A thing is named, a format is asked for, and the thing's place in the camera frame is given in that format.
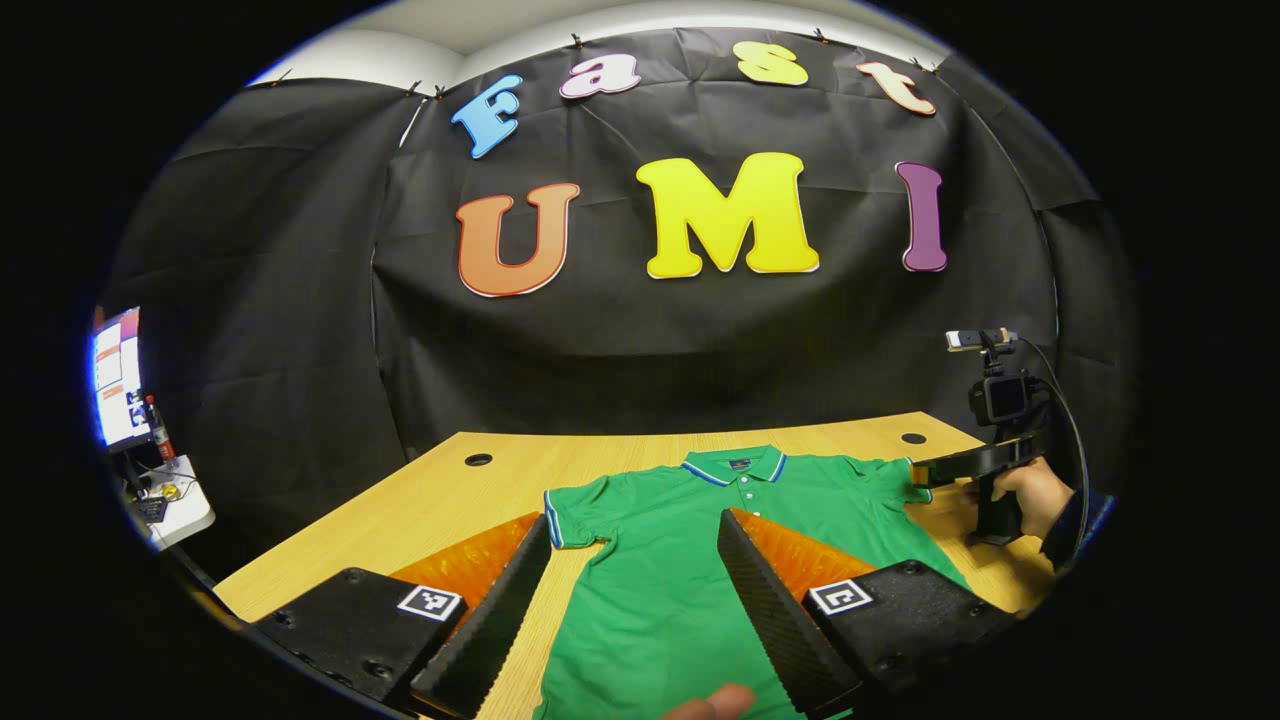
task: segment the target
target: polo shirt collar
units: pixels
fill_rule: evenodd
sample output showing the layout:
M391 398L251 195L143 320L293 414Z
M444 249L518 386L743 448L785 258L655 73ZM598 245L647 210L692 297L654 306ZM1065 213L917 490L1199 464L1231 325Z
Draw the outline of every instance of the polo shirt collar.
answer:
M745 470L732 470L721 462L731 460L751 460L751 465ZM680 465L694 475L714 486L728 486L741 475L751 475L758 480L776 483L782 477L782 469L787 464L785 452L772 445L760 447L746 447L742 450L723 450L719 452L690 452Z

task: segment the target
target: finger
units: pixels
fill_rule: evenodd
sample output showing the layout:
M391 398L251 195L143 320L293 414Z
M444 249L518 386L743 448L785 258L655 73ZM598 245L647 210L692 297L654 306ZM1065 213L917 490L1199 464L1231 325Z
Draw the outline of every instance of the finger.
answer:
M991 483L991 501L995 502L1001 497L1005 497L1006 492L1018 492L1021 487L1023 469L1014 468L1012 470L1005 470L1004 473L996 475L996 479Z
M716 708L716 720L737 720L755 703L755 693L746 685L728 684L707 698Z
M719 720L719 719L716 716L716 708L712 706L712 703L707 702L700 697L695 697L694 700L663 715L662 717L659 717L659 720Z

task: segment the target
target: camera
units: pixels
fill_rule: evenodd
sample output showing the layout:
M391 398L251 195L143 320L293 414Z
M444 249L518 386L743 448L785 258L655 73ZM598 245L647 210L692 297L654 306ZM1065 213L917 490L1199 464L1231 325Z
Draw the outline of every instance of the camera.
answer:
M969 388L969 410L979 425L998 425L1018 420L1030 411L1030 377L1027 370L1016 375L983 378Z

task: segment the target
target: black sleeve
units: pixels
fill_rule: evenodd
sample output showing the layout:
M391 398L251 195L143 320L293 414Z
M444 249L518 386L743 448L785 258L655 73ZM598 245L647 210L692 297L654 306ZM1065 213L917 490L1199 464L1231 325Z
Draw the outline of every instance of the black sleeve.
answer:
M1089 544L1089 538L1093 537L1094 530L1102 524L1102 519L1111 511L1114 502L1115 498L1111 496L1100 492L1089 493L1089 516L1084 528L1084 539L1080 541L1082 547ZM1044 542L1041 544L1041 552L1053 564L1055 570L1070 561L1074 555L1075 537L1080 532L1082 505L1084 505L1083 498L1076 492L1066 502L1062 514L1053 521L1053 527L1050 528L1048 534L1044 536Z

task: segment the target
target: green polo shirt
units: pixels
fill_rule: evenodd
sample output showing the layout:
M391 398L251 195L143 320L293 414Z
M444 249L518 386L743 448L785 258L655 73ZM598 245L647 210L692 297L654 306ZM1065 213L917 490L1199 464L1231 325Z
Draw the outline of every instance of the green polo shirt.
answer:
M605 546L573 587L535 720L657 720L724 683L755 691L746 717L803 719L716 550L721 511L758 514L877 568L922 560L968 587L902 510L932 500L909 468L764 446L544 493L553 546Z

